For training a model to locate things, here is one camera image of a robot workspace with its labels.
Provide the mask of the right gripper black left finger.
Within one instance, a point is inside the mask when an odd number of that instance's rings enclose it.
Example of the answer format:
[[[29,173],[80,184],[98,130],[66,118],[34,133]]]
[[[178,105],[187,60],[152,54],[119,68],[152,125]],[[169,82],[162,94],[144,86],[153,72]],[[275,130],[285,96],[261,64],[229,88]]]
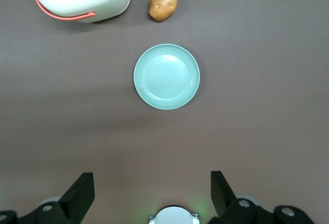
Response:
[[[42,203],[25,216],[18,217],[12,210],[1,211],[1,223],[81,223],[94,199],[93,173],[82,173],[63,196]]]

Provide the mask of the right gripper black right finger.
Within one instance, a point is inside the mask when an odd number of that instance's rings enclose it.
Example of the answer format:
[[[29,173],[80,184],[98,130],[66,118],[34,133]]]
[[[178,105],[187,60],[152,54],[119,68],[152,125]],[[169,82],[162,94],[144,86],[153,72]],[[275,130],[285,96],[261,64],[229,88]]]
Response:
[[[221,171],[211,172],[211,199],[217,216],[210,223],[313,223],[301,209],[280,205],[273,212],[236,197]]]

